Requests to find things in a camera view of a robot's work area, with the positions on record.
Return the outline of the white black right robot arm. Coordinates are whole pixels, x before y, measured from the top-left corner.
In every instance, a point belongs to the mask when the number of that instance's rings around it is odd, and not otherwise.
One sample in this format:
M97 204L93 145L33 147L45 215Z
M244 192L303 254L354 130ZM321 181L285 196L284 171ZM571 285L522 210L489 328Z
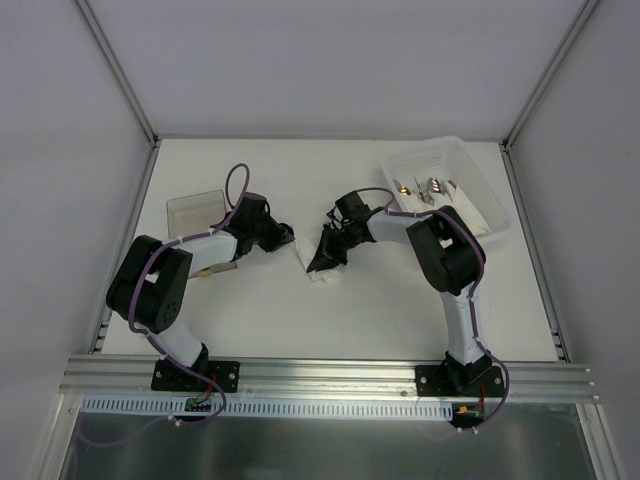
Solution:
M327 217L307 271L344 266L348 251L364 243L411 246L424 277L441 295L448 331L444 365L449 387L463 396L480 388L483 373L492 366L479 344L474 307L486 256L454 207L444 205L418 213L388 206L371 208L354 190L336 200Z

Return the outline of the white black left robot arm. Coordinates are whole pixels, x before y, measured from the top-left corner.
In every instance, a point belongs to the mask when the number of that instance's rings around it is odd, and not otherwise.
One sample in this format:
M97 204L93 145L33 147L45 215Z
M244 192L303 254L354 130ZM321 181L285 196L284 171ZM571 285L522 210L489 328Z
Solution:
M271 216L266 197L247 193L205 232L166 242L136 237L111 281L106 305L175 364L174 378L185 389L197 390L208 381L208 350L179 319L188 280L241 259L255 246L272 253L293 241L293 228Z

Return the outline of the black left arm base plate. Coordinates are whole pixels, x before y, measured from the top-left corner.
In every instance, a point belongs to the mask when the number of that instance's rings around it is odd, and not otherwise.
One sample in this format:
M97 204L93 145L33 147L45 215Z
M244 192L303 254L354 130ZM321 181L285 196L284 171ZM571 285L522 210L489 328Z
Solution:
M236 393L240 380L241 363L229 360L211 360L204 354L196 360L195 368L189 373L169 360L158 360L154 365L150 388L158 392L202 393L213 389L207 377L214 381L225 393Z

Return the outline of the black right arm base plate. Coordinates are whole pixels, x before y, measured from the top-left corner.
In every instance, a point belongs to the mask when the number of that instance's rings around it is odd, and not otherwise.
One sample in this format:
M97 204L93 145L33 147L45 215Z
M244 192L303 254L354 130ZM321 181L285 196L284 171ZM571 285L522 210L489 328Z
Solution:
M420 397L488 397L504 395L502 370L495 365L465 372L451 365L418 365L414 368L415 387Z

